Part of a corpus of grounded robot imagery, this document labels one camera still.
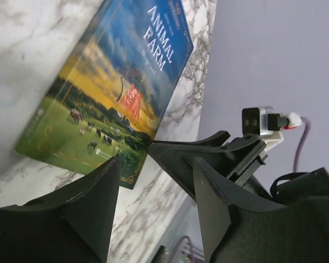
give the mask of farm animal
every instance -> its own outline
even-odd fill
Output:
[[[132,83],[132,87],[127,90],[122,100],[118,102],[125,110],[132,114],[132,118],[135,122],[139,120],[140,100],[142,97],[143,95],[136,89],[134,83]]]
[[[79,123],[79,121],[83,121],[82,114],[79,111],[77,111],[75,108],[71,109],[69,117],[71,117],[77,123]]]
[[[97,129],[97,135],[99,138],[101,138],[101,130]]]
[[[98,142],[97,142],[97,141],[91,141],[91,142],[88,144],[87,149],[95,150],[95,148],[97,147],[97,145],[98,145]]]
[[[109,144],[109,145],[112,145],[112,139],[106,135],[104,135],[104,142]]]

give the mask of robotic arm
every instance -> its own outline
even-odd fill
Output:
[[[329,262],[329,175],[278,178],[270,194],[253,173],[302,119],[270,107],[242,111],[243,137],[154,141],[149,155],[197,203],[207,262]],[[23,206],[0,208],[0,262],[106,262],[118,156]]]

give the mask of white marble table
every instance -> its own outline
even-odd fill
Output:
[[[45,195],[81,175],[17,156],[13,146],[102,0],[0,0],[0,207]],[[216,0],[183,0],[194,52],[156,139],[196,139]],[[109,262],[145,262],[187,195],[148,157],[120,188]]]

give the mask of cable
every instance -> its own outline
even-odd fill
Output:
[[[177,253],[180,244],[181,244],[182,241],[185,240],[185,239],[187,239],[187,240],[188,240],[188,243],[189,243],[190,254],[191,254],[191,261],[195,263],[196,259],[195,259],[195,256],[194,256],[194,249],[193,249],[194,246],[192,245],[191,239],[190,239],[190,237],[188,237],[188,236],[182,236],[181,239],[177,242],[177,244],[176,244],[175,247],[174,247],[174,251],[173,251],[173,253],[171,254],[171,257],[170,257],[169,260],[168,260],[168,263],[173,263],[174,256],[175,256],[175,254]]]
[[[296,150],[296,153],[295,153],[294,166],[293,166],[293,172],[294,173],[297,173],[297,171],[298,171],[301,150],[303,148],[303,145],[305,143],[307,135],[308,135],[308,133],[311,129],[311,121],[309,119],[307,119],[305,117],[301,117],[301,120],[305,124],[305,129],[304,129],[304,132],[301,136],[300,142],[297,146],[297,150]]]

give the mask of gray background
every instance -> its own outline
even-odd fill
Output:
[[[241,136],[241,110],[272,106],[312,121],[300,170],[329,171],[329,0],[220,0],[215,16],[199,139]],[[256,172],[269,189],[292,170],[303,127],[285,131]]]

